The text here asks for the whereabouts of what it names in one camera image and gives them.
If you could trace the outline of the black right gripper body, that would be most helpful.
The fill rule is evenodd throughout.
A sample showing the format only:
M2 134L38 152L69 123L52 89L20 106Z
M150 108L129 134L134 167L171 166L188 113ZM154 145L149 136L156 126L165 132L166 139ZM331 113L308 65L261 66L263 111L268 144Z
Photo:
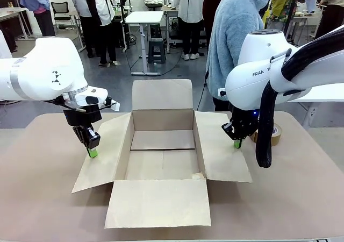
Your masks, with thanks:
M251 136L258 129L259 113L259 109L241 110L234 107L230 119L232 126L231 138L240 140Z

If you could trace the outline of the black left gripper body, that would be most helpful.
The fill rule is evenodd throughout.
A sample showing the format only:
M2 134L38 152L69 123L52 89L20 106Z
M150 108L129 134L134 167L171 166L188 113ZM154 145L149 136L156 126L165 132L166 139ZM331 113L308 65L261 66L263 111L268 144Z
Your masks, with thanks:
M76 110L63 110L66 121L70 126L86 126L90 127L92 123L102 119L98 105L89 105L82 107L85 112Z

